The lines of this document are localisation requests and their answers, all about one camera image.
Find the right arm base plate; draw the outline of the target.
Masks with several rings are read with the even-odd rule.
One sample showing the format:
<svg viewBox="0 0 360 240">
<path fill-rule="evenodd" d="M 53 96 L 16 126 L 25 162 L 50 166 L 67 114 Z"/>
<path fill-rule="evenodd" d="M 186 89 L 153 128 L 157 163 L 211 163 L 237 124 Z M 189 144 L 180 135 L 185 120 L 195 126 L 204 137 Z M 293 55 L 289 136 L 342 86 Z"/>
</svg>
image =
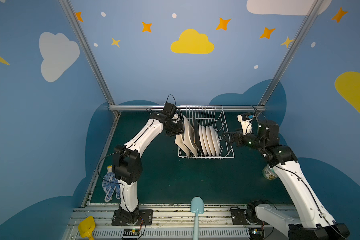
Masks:
<svg viewBox="0 0 360 240">
<path fill-rule="evenodd" d="M 239 207 L 230 207 L 231 219 L 233 225 L 269 225 L 262 221 L 256 214 L 255 209 L 240 209 Z"/>
</svg>

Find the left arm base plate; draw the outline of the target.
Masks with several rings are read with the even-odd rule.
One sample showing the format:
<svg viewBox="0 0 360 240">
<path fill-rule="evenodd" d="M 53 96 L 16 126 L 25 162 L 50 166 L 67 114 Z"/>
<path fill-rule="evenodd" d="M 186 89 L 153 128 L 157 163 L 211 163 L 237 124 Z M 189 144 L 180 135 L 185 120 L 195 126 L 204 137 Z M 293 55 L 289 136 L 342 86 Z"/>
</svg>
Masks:
<svg viewBox="0 0 360 240">
<path fill-rule="evenodd" d="M 125 211 L 121 208 L 114 212 L 111 225 L 112 226 L 137 226 L 143 225 L 151 226 L 153 220 L 153 210 L 139 210 L 133 212 Z"/>
</svg>

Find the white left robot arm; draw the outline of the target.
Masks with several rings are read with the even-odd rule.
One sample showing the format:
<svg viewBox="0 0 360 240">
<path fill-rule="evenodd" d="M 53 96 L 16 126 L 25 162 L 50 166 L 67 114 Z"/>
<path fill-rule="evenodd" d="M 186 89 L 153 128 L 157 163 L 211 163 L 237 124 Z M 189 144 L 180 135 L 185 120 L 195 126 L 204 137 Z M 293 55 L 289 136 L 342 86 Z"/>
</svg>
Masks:
<svg viewBox="0 0 360 240">
<path fill-rule="evenodd" d="M 166 131 L 171 137 L 182 134 L 184 124 L 180 115 L 176 112 L 153 112 L 131 140 L 115 147 L 112 172 L 121 185 L 121 203 L 116 213 L 128 225 L 135 224 L 139 218 L 137 182 L 143 172 L 142 155 L 162 131 Z"/>
</svg>

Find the cream square plate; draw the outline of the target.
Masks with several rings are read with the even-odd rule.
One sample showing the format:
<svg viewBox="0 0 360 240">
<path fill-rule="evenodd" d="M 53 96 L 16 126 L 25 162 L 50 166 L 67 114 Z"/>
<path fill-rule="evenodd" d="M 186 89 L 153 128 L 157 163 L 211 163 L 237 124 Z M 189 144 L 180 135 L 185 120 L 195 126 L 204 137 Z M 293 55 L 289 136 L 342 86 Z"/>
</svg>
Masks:
<svg viewBox="0 0 360 240">
<path fill-rule="evenodd" d="M 175 144 L 183 150 L 186 156 L 189 156 L 191 151 L 190 149 L 184 144 L 184 134 L 176 135 Z"/>
<path fill-rule="evenodd" d="M 183 144 L 191 151 L 193 156 L 197 156 L 198 148 L 194 142 L 194 128 L 186 117 L 183 117 L 183 119 L 185 131 Z"/>
</svg>

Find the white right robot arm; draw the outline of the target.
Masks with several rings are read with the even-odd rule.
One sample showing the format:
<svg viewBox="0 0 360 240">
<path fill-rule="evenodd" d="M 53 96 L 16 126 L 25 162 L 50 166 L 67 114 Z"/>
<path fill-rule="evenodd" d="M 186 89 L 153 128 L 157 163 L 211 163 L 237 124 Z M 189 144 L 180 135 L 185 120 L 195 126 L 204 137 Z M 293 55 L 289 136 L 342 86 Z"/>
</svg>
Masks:
<svg viewBox="0 0 360 240">
<path fill-rule="evenodd" d="M 290 240 L 341 240 L 350 235 L 322 205 L 305 178 L 298 159 L 290 147 L 281 145 L 279 125 L 274 121 L 258 124 L 256 134 L 250 133 L 251 120 L 242 122 L 242 130 L 223 133 L 230 145 L 248 146 L 258 150 L 268 166 L 283 183 L 299 215 L 291 218 L 264 201 L 252 201 L 245 210 L 250 225 L 268 223 Z"/>
</svg>

